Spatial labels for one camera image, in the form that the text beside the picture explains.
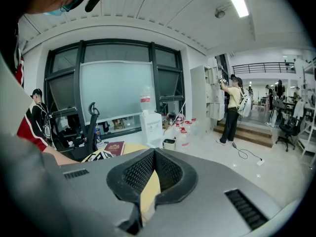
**black chair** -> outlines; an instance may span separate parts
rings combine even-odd
[[[88,155],[98,150],[96,136],[95,136],[95,127],[97,119],[100,115],[100,112],[97,108],[94,107],[95,102],[91,103],[88,107],[88,111],[91,114],[90,125],[88,126],[88,133],[86,140],[74,141],[74,148],[67,148],[67,150],[61,152],[63,155],[67,156],[76,161],[82,161]]]
[[[290,118],[289,118],[289,120],[287,121],[286,124],[284,124],[284,119],[282,119],[282,122],[279,125],[279,128],[283,132],[285,132],[285,138],[279,136],[277,138],[276,144],[279,141],[285,142],[285,144],[286,144],[286,150],[285,151],[286,152],[288,152],[288,144],[292,145],[293,149],[295,149],[295,145],[293,143],[292,136],[297,136],[300,133],[300,131],[301,131],[301,123],[302,123],[303,116],[304,116],[304,115],[302,115],[301,117],[299,116],[299,112],[300,112],[301,108],[304,108],[304,103],[303,102],[301,102],[299,105],[296,105],[295,111],[294,111],[294,115],[290,116]]]

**large window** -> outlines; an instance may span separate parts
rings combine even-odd
[[[84,134],[87,106],[95,102],[107,138],[140,130],[139,92],[145,85],[154,87],[157,112],[178,113],[185,99],[180,52],[153,42],[89,40],[50,51],[44,97],[54,116],[76,118],[71,131],[82,128]]]

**yellow shirt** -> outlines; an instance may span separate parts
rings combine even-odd
[[[228,94],[230,95],[228,108],[232,108],[232,107],[238,108],[240,106],[240,100],[241,100],[241,94],[240,94],[239,88],[229,87]]]

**stair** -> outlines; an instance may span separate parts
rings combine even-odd
[[[215,132],[223,133],[225,121],[220,121],[217,127],[214,128]],[[247,125],[238,125],[235,138],[249,141],[261,146],[272,148],[272,133],[269,130],[264,130]]]

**railing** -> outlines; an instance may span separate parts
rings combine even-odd
[[[234,74],[296,73],[293,62],[265,62],[233,66]]]

